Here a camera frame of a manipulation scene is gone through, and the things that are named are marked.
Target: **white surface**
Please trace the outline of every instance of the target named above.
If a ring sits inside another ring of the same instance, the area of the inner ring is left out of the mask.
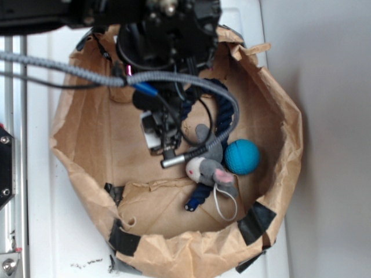
[[[224,0],[223,5],[227,8],[222,23],[248,37],[249,46],[264,42],[257,0]],[[28,53],[67,62],[69,53],[85,32],[63,28],[53,33],[31,36]],[[35,68],[29,68],[28,73],[57,83],[63,81],[60,73]],[[63,165],[49,151],[48,136],[59,94],[59,90],[28,85],[31,278],[137,277],[108,272],[108,247],[80,204]],[[289,277],[285,229],[281,230],[277,245],[245,273],[239,275],[231,270],[222,277]]]
[[[291,277],[370,277],[371,1],[261,3],[270,71],[305,123]]]

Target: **gray plush mouse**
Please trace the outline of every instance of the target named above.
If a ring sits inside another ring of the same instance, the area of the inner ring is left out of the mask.
[[[196,134],[198,141],[202,142],[206,139],[209,133],[209,128],[203,124],[196,127]],[[215,139],[212,134],[209,141]],[[228,192],[234,198],[238,196],[238,191],[234,188],[234,176],[225,171],[224,167],[220,164],[223,160],[223,148],[218,144],[202,156],[191,159],[185,170],[190,179],[197,183],[202,183],[207,186],[214,187],[218,185],[218,189]]]

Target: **black bracket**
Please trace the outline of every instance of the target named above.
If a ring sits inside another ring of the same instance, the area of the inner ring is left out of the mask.
[[[13,137],[0,127],[0,210],[14,196],[12,144]]]

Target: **bolt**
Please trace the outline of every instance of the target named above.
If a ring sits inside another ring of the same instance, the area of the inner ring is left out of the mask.
[[[2,269],[10,276],[16,270],[17,263],[12,259],[7,259],[2,263]]]
[[[92,16],[87,16],[83,19],[83,22],[86,24],[86,25],[92,25],[94,22],[95,22],[95,19],[94,17]]]
[[[8,136],[3,136],[0,138],[0,142],[6,145],[10,142],[10,139]]]
[[[176,12],[176,7],[174,4],[166,5],[165,6],[165,14],[167,16],[173,16]]]
[[[10,190],[8,188],[5,188],[3,191],[2,191],[2,194],[4,196],[8,196],[10,194]]]

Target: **white wall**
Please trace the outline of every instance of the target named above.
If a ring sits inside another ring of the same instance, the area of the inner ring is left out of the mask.
[[[304,114],[292,278],[371,271],[371,1],[261,0],[268,66]]]

